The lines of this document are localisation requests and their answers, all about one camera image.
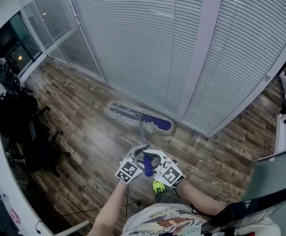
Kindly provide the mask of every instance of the desk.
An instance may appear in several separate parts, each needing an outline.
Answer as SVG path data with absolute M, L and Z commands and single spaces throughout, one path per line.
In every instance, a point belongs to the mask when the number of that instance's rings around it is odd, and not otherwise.
M 22 235 L 44 235 L 44 236 L 54 236 L 54 234 L 48 229 L 48 227 L 43 223 L 39 222 L 41 219 L 33 210 L 31 205 L 28 203 L 26 197 L 22 193 L 13 173 L 8 163 L 8 160 L 5 156 L 5 152 L 1 143 L 0 138 L 0 193 L 6 194 L 7 199 L 4 200 L 4 205 L 11 214 L 11 209 L 15 211 L 17 216 L 20 219 L 20 223 L 15 223 L 18 229 L 20 230 L 20 234 Z M 61 232 L 58 235 L 69 235 L 74 231 L 79 230 L 80 228 L 87 225 L 89 221 L 84 221 L 79 225 L 76 225 L 64 232 Z

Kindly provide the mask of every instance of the shoe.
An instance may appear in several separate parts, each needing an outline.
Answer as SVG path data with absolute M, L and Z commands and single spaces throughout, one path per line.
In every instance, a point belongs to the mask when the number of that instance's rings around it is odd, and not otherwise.
M 165 191 L 165 186 L 163 183 L 159 182 L 159 181 L 154 181 L 153 182 L 153 190 L 155 193 L 158 192 L 164 192 Z

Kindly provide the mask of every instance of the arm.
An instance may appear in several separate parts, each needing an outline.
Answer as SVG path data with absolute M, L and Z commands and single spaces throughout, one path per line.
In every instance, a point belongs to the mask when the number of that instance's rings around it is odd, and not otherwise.
M 112 195 L 97 215 L 92 230 L 87 236 L 111 236 L 118 221 L 122 198 L 127 185 L 119 181 Z
M 224 209 L 215 199 L 204 194 L 186 180 L 182 181 L 179 187 L 183 192 L 183 196 L 200 212 L 207 215 L 216 215 Z

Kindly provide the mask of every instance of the black chair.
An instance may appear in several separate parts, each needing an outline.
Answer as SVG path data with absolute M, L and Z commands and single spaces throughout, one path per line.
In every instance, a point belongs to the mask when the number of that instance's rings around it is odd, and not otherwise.
M 49 128 L 41 123 L 38 118 L 50 107 L 46 106 L 37 112 L 37 100 L 32 95 L 22 91 L 19 95 L 0 96 L 0 132 L 10 140 L 10 143 L 22 144 L 24 155 L 13 155 L 13 159 L 25 159 L 30 173 L 42 168 L 50 168 L 56 172 L 55 164 L 60 153 L 69 157 L 71 154 L 55 149 L 54 142 L 57 131 L 49 142 Z

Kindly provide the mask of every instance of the purple handle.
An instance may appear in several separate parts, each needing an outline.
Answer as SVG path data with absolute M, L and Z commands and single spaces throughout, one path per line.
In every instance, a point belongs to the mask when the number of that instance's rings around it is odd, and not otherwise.
M 145 155 L 143 157 L 143 162 L 144 162 L 144 169 L 145 169 L 145 176 L 151 177 L 154 174 L 153 168 L 152 168 L 152 161 L 149 155 Z

